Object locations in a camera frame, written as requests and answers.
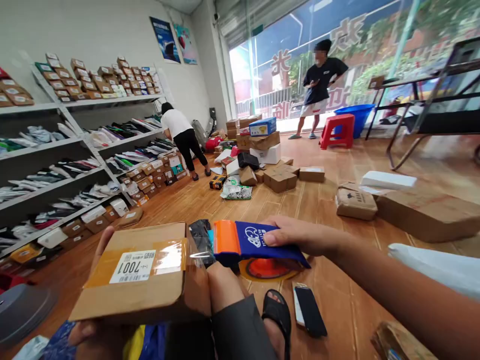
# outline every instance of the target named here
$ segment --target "man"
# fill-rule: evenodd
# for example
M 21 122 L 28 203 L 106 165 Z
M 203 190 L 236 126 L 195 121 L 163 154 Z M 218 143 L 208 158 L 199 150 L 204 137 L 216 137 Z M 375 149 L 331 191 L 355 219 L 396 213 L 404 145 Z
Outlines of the man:
M 296 134 L 290 136 L 289 139 L 301 138 L 300 132 L 304 126 L 305 117 L 311 115 L 315 115 L 315 118 L 308 138 L 317 138 L 314 131 L 320 121 L 320 111 L 324 111 L 327 106 L 329 98 L 327 88 L 337 81 L 349 68 L 340 59 L 327 56 L 331 46 L 332 42 L 329 39 L 322 40 L 315 45 L 315 64 L 308 69 L 303 80 L 303 86 L 308 90 L 301 108 L 298 129 Z

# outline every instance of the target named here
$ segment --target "black sandal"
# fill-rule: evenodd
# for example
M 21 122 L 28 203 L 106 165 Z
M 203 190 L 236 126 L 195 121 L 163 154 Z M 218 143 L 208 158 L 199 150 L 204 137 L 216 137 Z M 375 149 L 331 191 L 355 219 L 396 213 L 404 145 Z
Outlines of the black sandal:
M 269 293 L 275 295 L 280 302 L 269 297 Z M 270 289 L 265 293 L 261 318 L 270 319 L 278 325 L 285 339 L 285 360 L 290 360 L 290 335 L 292 333 L 290 310 L 285 298 L 277 290 Z

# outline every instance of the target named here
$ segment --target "blue plastic bucket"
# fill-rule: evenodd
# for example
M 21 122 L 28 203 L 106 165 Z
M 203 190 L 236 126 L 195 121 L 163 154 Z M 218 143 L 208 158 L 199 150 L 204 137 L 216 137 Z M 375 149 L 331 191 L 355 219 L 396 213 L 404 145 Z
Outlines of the blue plastic bucket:
M 375 107 L 375 104 L 363 104 L 354 105 L 348 107 L 342 107 L 335 110 L 336 115 L 352 114 L 355 116 L 355 125 L 353 126 L 353 138 L 358 139 L 362 134 L 370 112 Z M 334 134 L 340 134 L 342 132 L 342 126 L 337 126 L 333 131 Z

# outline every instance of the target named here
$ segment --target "white t-shirt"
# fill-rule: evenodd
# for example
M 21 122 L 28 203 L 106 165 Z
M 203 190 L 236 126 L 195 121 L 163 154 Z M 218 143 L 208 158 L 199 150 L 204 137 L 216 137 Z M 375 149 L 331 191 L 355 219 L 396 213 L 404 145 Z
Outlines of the white t-shirt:
M 185 130 L 193 129 L 190 121 L 177 109 L 170 109 L 162 115 L 161 126 L 164 129 L 170 129 L 172 139 Z

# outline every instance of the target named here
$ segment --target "barcode label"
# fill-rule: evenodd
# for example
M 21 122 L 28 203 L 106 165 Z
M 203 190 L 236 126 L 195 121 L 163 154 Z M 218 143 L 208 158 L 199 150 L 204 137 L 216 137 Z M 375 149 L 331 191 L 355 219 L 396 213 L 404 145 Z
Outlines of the barcode label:
M 110 279 L 110 284 L 145 281 L 150 277 L 156 250 L 124 252 Z

